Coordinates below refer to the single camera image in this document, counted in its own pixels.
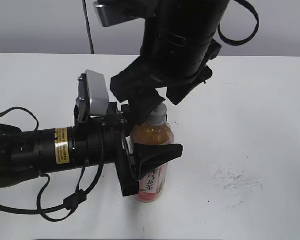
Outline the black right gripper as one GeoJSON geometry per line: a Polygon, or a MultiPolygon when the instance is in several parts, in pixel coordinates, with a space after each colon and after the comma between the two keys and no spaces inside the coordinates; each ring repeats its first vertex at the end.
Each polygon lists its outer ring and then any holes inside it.
{"type": "Polygon", "coordinates": [[[166,97],[176,106],[211,77],[212,70],[206,65],[206,61],[192,76],[173,77],[154,70],[138,57],[125,70],[111,78],[110,91],[119,102],[128,99],[133,123],[141,125],[165,101],[155,89],[167,87],[166,97]]]}

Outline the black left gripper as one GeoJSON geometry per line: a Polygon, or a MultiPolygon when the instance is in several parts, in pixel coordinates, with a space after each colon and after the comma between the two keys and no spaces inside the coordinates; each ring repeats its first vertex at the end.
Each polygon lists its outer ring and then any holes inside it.
{"type": "Polygon", "coordinates": [[[74,127],[72,135],[73,149],[70,153],[76,167],[98,166],[95,178],[80,196],[86,197],[96,186],[105,164],[114,164],[122,196],[136,195],[139,190],[138,180],[151,171],[182,156],[183,145],[142,145],[134,144],[133,161],[130,159],[126,137],[130,136],[136,122],[137,111],[129,104],[108,104],[104,117],[89,117],[86,122],[78,122],[78,109],[74,107],[74,127]]]}

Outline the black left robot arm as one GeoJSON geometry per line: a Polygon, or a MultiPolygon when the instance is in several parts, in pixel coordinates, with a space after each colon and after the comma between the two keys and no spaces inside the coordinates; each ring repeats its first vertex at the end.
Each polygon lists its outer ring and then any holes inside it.
{"type": "Polygon", "coordinates": [[[131,131],[128,106],[108,105],[104,117],[90,117],[74,126],[22,132],[0,124],[0,188],[50,174],[100,164],[114,164],[123,196],[136,195],[139,181],[159,166],[181,157],[180,144],[136,144],[126,141],[131,131]]]}

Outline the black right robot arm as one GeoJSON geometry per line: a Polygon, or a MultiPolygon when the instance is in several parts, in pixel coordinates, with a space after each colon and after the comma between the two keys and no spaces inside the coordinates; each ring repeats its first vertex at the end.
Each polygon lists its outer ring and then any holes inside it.
{"type": "Polygon", "coordinates": [[[220,49],[213,37],[228,6],[224,0],[161,0],[145,21],[140,55],[111,78],[110,90],[129,104],[129,122],[141,125],[166,98],[181,103],[211,77],[206,64],[220,49]]]}

